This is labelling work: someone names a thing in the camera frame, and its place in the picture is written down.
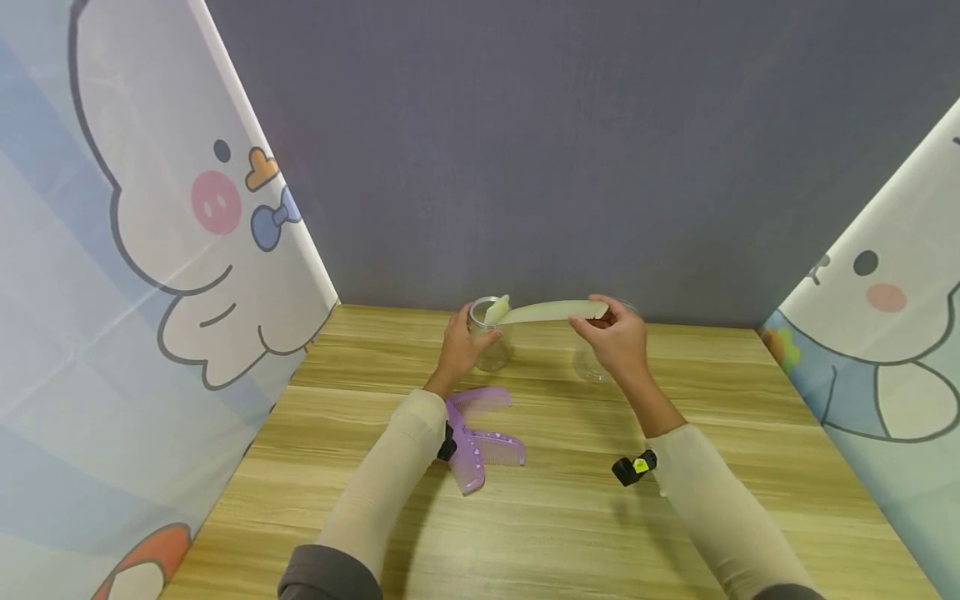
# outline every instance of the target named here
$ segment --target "cartoon curtain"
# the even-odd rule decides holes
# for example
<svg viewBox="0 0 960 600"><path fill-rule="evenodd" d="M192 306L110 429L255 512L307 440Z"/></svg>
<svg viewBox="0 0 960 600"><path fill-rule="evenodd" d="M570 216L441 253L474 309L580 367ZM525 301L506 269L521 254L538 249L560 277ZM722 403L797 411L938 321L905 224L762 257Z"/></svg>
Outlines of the cartoon curtain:
<svg viewBox="0 0 960 600"><path fill-rule="evenodd" d="M0 14L0 596L155 599L336 295L202 0Z"/></svg>
<svg viewBox="0 0 960 600"><path fill-rule="evenodd" d="M960 103L762 329L945 598L960 598Z"/></svg>

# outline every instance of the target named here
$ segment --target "purple comb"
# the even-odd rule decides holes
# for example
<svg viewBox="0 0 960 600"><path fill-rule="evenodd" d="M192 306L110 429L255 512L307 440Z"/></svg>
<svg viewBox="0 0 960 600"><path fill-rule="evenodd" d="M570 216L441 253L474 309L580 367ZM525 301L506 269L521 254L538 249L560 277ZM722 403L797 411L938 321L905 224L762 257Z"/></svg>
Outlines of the purple comb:
<svg viewBox="0 0 960 600"><path fill-rule="evenodd" d="M486 479L484 463L523 465L526 462L526 450L517 438L467 427L467 415L478 415L512 405L510 393L503 388L470 390L451 396L446 401L453 441L457 443L457 450L449 464L453 478L464 495L483 487Z"/></svg>

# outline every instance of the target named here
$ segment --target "plastic container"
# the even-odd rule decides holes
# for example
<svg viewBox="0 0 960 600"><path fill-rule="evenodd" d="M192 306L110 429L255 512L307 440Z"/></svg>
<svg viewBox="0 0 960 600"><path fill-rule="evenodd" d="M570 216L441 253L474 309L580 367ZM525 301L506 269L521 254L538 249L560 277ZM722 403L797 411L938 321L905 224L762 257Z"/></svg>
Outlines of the plastic container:
<svg viewBox="0 0 960 600"><path fill-rule="evenodd" d="M495 325L484 325L484 318L487 316L487 309L498 300L498 296L484 296L473 301L470 305L470 318L468 329L474 336L481 336L488 331L501 330L500 339L492 346L484 350L477 361L477 369L480 371L492 372L503 369L510 362L514 355L514 348L510 344L510 328L497 327Z"/></svg>

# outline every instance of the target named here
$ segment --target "gray wall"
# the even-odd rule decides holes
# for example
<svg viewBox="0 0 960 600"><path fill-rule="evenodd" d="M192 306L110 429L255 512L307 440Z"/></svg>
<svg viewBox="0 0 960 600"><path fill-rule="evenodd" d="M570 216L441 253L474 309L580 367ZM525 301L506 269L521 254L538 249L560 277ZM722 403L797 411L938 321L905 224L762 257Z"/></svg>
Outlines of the gray wall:
<svg viewBox="0 0 960 600"><path fill-rule="evenodd" d="M344 302L759 324L960 96L960 3L208 0Z"/></svg>

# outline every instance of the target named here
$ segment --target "black eye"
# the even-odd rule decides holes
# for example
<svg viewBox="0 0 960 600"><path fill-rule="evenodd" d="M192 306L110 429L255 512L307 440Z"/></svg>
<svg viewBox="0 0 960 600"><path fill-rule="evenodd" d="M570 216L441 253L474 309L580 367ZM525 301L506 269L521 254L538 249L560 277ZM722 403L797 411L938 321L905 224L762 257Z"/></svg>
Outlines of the black eye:
<svg viewBox="0 0 960 600"><path fill-rule="evenodd" d="M861 277L867 276L876 271L876 267L879 264L880 259L877 258L876 252L865 250L858 254L853 261L853 272Z"/></svg>
<svg viewBox="0 0 960 600"><path fill-rule="evenodd" d="M213 154L220 162L227 162L230 160L230 146L224 140L218 139L213 142Z"/></svg>

